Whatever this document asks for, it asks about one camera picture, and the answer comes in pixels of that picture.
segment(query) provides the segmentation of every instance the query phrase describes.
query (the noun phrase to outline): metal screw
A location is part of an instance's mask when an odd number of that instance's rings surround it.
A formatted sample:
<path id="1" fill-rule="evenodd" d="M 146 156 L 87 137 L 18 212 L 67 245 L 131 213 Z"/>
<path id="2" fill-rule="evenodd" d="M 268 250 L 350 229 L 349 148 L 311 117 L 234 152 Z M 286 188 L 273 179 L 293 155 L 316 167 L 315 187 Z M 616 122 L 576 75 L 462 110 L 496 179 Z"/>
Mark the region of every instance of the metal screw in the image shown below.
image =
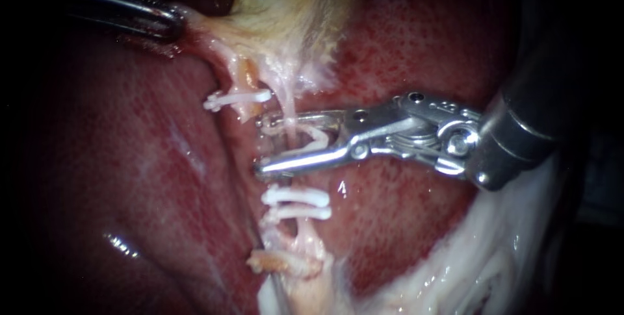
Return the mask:
<path id="1" fill-rule="evenodd" d="M 424 99 L 424 95 L 419 92 L 412 92 L 408 95 L 408 97 L 414 103 L 420 103 Z"/>
<path id="2" fill-rule="evenodd" d="M 357 145 L 351 150 L 351 157 L 355 159 L 364 159 L 369 154 L 369 148 L 366 145 Z"/>
<path id="3" fill-rule="evenodd" d="M 356 110 L 353 113 L 353 119 L 358 120 L 360 123 L 363 123 L 364 120 L 368 118 L 368 116 L 369 116 L 369 113 L 366 110 L 362 110 L 362 109 Z"/>
<path id="4" fill-rule="evenodd" d="M 448 139 L 447 153 L 457 157 L 463 157 L 470 151 L 471 144 L 468 143 L 466 136 L 462 134 L 454 134 Z"/>

